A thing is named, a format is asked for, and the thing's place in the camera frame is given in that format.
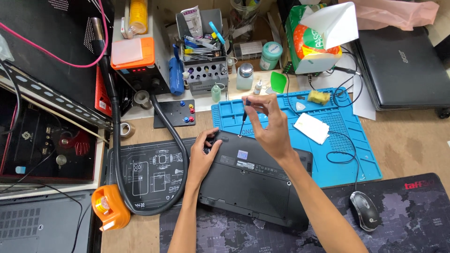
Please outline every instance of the toothpaste tube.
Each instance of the toothpaste tube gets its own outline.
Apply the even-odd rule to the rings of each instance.
[[[195,39],[203,38],[202,20],[200,19],[200,10],[198,5],[181,11],[186,23],[188,24],[189,32]]]

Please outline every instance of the tissue box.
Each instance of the tissue box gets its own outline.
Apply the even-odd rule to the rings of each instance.
[[[292,7],[286,22],[286,33],[295,74],[322,72],[331,69],[342,56],[340,46],[328,50],[322,36],[300,24],[307,7],[321,9],[326,5],[299,5]]]

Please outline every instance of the acer logo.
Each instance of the acer logo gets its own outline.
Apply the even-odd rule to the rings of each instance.
[[[401,58],[403,59],[404,63],[408,63],[408,59],[406,58],[406,55],[404,52],[398,50],[398,52],[400,53]]]
[[[433,184],[434,184],[434,180],[416,181],[413,184],[405,184],[405,189],[409,190],[409,189],[419,188],[422,186],[429,186],[429,185],[433,185]]]

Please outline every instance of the black mouse pad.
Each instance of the black mouse pad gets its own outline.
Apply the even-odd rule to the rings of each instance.
[[[366,232],[355,220],[350,194],[355,185],[324,189],[371,253],[450,252],[450,201],[434,173],[358,184],[380,213],[382,225]],[[160,217],[160,251],[167,252],[179,210]],[[197,252],[325,252],[310,226],[306,232],[217,208],[197,209]]]

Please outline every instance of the plastic bag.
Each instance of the plastic bag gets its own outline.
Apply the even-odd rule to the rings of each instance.
[[[0,34],[0,59],[2,61],[9,60],[11,62],[14,61],[14,57],[11,54],[8,43],[6,43],[6,40],[3,38],[3,36]]]
[[[339,3],[350,0],[339,0]],[[404,31],[433,24],[439,5],[434,2],[410,3],[394,0],[351,0],[355,3],[358,30],[395,26]]]

